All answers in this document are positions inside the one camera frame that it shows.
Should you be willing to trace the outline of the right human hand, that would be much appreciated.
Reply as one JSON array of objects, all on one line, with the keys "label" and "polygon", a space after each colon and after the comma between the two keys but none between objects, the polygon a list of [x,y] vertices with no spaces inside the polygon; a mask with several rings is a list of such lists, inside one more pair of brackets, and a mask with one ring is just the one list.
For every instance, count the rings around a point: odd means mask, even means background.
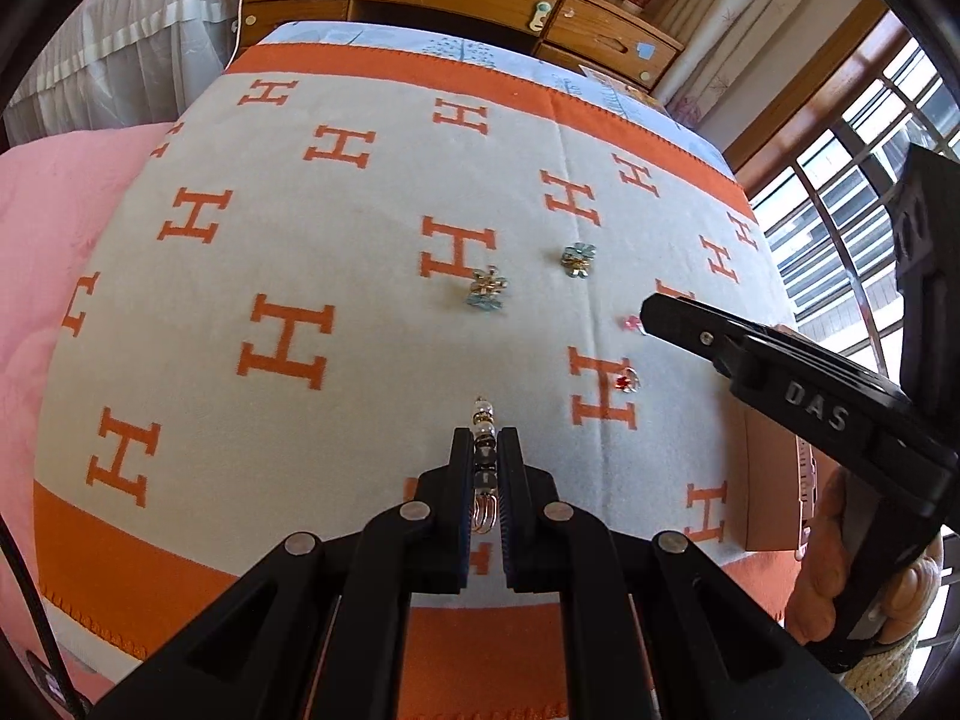
[{"label": "right human hand", "polygon": [[[846,587],[850,556],[841,538],[846,478],[836,468],[823,484],[800,573],[789,596],[784,624],[800,645],[820,642],[836,622],[835,600]],[[887,618],[878,642],[895,644],[918,631],[939,592],[944,566],[942,536],[937,535],[916,561],[887,582],[882,614]]]}]

